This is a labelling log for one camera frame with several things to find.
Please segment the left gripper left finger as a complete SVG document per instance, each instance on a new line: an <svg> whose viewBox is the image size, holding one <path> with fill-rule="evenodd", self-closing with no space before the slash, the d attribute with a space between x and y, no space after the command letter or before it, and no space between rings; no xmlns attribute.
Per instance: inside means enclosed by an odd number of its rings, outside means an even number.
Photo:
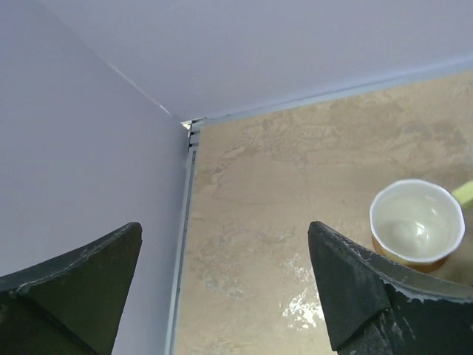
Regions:
<svg viewBox="0 0 473 355"><path fill-rule="evenodd" d="M110 354L142 245L128 223L1 277L2 354Z"/></svg>

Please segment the yellow-green mug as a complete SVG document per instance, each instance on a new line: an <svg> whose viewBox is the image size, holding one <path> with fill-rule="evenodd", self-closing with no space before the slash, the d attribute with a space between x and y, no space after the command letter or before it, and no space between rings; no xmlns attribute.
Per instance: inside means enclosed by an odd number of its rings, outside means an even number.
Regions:
<svg viewBox="0 0 473 355"><path fill-rule="evenodd" d="M466 234L463 212L471 205L471 181L449 192L425 180L398 180L371 202L372 237L404 260L433 263L462 243Z"/></svg>

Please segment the light brown wooden coaster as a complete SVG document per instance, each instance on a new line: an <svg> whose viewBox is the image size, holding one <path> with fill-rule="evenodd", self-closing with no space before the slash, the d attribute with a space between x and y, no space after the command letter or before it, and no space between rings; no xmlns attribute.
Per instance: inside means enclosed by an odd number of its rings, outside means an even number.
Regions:
<svg viewBox="0 0 473 355"><path fill-rule="evenodd" d="M449 256L446 256L446 257L444 257L440 260L437 260L433 263L411 262L411 261L404 260L404 259L402 259L402 258L400 258L400 257L398 257L398 256L396 256L392 253L389 253L387 250L385 250L381 246L381 244L374 237L372 237L372 246L378 254L383 255L387 259L390 259L391 261L400 263L403 266L415 269L416 271L419 271L419 272L422 272L422 273L425 273L425 274L428 274L428 273L431 273L435 270L438 270L449 259Z"/></svg>

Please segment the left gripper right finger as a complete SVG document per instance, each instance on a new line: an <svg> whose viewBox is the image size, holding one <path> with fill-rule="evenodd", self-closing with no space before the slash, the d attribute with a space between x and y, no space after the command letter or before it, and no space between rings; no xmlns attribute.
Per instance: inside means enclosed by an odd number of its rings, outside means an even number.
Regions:
<svg viewBox="0 0 473 355"><path fill-rule="evenodd" d="M472 287L391 261L319 221L307 236L337 354L472 353Z"/></svg>

